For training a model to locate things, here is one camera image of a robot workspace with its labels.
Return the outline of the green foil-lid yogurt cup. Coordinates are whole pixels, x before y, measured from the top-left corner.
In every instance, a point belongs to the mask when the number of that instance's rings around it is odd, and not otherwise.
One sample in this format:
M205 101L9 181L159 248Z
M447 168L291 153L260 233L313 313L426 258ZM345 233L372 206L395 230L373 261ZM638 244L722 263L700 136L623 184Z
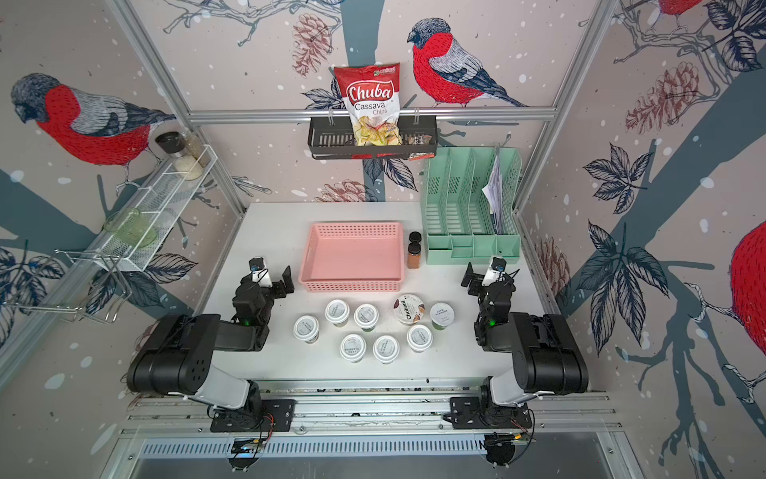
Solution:
M429 311L429 317L434 329L444 331L454 323L456 313L449 303L434 303Z

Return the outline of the Chobani yogurt cup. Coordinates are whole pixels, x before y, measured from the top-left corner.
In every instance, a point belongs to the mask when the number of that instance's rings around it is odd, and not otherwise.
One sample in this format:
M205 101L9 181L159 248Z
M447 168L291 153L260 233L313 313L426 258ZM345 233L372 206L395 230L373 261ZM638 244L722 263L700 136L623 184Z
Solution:
M411 293L404 293L399 295L394 301L393 315L395 319L403 325L416 325L419 321L422 321L426 309L424 301L417 297L417 295L411 295Z

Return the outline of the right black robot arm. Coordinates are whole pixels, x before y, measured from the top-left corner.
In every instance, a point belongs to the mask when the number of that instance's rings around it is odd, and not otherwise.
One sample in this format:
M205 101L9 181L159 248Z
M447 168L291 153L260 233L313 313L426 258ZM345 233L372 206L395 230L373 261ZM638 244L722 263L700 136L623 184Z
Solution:
M488 427L514 421L534 399L584 393L590 383L586 361L561 315L512 310L516 275L504 259L492 257L486 273L467 265L461 281L477 299L477 345L511 361L508 371L487 377L481 386L474 415Z

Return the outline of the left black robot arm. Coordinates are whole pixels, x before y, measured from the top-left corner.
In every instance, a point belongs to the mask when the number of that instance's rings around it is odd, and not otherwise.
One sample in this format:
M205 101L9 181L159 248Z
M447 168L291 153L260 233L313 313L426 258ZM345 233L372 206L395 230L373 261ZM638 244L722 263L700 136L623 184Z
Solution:
M249 274L241 279L231 300L233 318L224 321L218 313L206 313L160 319L129 366L129 389L187 397L262 423L265 410L259 387L213 365L213 354L262 351L275 302L294 291L290 267L275 281L262 257L252 259Z

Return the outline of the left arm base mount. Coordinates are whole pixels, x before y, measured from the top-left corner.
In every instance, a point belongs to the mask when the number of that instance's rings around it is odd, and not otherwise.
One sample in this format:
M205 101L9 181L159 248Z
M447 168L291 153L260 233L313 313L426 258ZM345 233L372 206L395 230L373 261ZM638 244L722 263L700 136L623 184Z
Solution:
M287 432L296 407L293 399L263 399L259 411L247 408L213 409L211 411L212 433L263 433Z

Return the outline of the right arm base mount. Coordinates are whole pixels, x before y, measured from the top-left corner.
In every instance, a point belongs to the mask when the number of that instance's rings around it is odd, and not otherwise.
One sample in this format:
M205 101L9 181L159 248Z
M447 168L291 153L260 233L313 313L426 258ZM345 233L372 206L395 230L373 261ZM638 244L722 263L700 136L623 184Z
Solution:
M498 406L486 403L478 396L451 397L449 410L442 419L454 429L520 429L533 427L532 413L527 405L522 407Z

